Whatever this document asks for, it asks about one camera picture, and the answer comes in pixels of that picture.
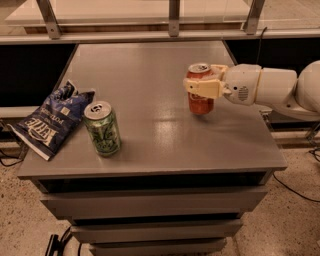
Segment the blue chip bag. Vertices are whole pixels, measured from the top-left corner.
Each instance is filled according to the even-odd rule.
[[[94,92],[79,93],[68,81],[51,93],[31,115],[11,128],[45,160],[56,155],[68,135],[79,125]]]

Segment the metal frame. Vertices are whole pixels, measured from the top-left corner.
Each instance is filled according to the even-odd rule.
[[[59,39],[61,37],[61,31],[52,10],[50,0],[37,0],[37,4],[46,24],[49,37],[51,39]]]
[[[246,23],[243,26],[244,31],[248,35],[253,35],[257,32],[260,15],[264,6],[265,0],[253,0],[250,12]]]
[[[248,35],[242,30],[226,31],[180,31],[178,37],[170,37],[167,32],[132,32],[132,33],[79,33],[62,34],[57,40],[48,35],[0,36],[0,45],[21,44],[67,44],[67,43],[141,43],[141,42],[179,42],[179,41],[221,41],[260,39],[262,30]],[[264,39],[276,38],[319,38],[319,29],[267,30]]]
[[[0,45],[259,39],[261,31],[257,30],[257,26],[264,2],[265,0],[253,0],[247,21],[244,23],[243,30],[179,31],[180,0],[169,0],[168,32],[96,32],[90,34],[62,34],[52,10],[50,0],[37,0],[46,24],[48,35],[0,36]],[[263,37],[264,39],[320,37],[320,28],[267,30]]]
[[[169,2],[169,36],[179,36],[180,0]]]

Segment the speckled floor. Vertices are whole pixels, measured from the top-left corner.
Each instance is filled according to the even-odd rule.
[[[303,134],[273,136],[285,143],[281,151],[288,161],[288,168],[276,176],[305,196],[320,200],[320,163],[308,153],[311,148],[306,147]],[[16,178],[18,167],[0,168],[0,255],[44,256],[50,234],[61,237],[69,224],[49,213],[31,182]],[[244,225],[236,236],[210,256],[320,255],[320,204],[288,191],[273,177],[267,188],[269,193],[256,209],[242,217]],[[77,249],[78,242],[72,239],[64,255],[77,255]],[[81,255],[91,255],[87,245]]]

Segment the gray table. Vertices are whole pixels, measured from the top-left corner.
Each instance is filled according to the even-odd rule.
[[[62,84],[111,103],[122,149],[98,156],[82,124],[53,160],[30,151],[18,177],[95,255],[220,250],[286,168],[255,108],[221,98],[190,113],[182,80],[199,61],[233,65],[221,42],[79,46]]]

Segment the black cable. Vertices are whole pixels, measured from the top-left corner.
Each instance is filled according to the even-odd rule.
[[[264,33],[266,32],[266,30],[267,30],[267,29],[268,29],[268,27],[265,27],[265,28],[262,30],[262,33],[261,33],[261,35],[260,35],[259,48],[258,48],[258,54],[257,54],[256,64],[258,64],[259,59],[260,59],[260,52],[261,52],[261,46],[262,46],[262,39],[263,39],[263,35],[264,35]]]
[[[57,254],[58,256],[63,256],[64,249],[65,249],[67,243],[72,238],[72,234],[70,232],[70,229],[71,229],[71,226],[66,229],[66,231],[63,233],[63,235],[60,239],[60,246],[58,248],[58,254]]]
[[[81,247],[82,247],[82,243],[79,244],[79,247],[78,247],[78,256],[81,256]]]
[[[18,157],[9,156],[9,155],[5,154],[1,149],[0,149],[0,153],[1,153],[2,155],[4,155],[5,157],[10,158],[10,159],[19,159]],[[2,164],[4,167],[14,166],[14,165],[16,165],[16,164],[18,164],[18,163],[21,163],[22,161],[23,161],[23,160],[14,162],[14,163],[12,163],[12,164],[5,164],[5,163],[3,162],[3,158],[0,157],[0,164]]]
[[[315,148],[315,149],[313,149],[313,150],[309,150],[309,153],[310,153],[311,155],[313,155],[314,158],[315,158],[318,162],[320,162],[320,155],[318,155],[318,154],[316,153],[317,151],[320,151],[320,148]]]
[[[308,198],[300,193],[298,193],[297,191],[293,190],[292,188],[290,188],[288,185],[284,184],[282,181],[280,181],[276,175],[273,173],[273,177],[275,178],[276,181],[278,181],[281,185],[283,185],[284,187],[286,187],[287,189],[289,189],[291,192],[297,194],[298,196],[306,199],[306,200],[309,200],[309,201],[312,201],[312,202],[315,202],[315,203],[320,203],[320,200],[315,200],[315,199],[311,199],[311,198]]]

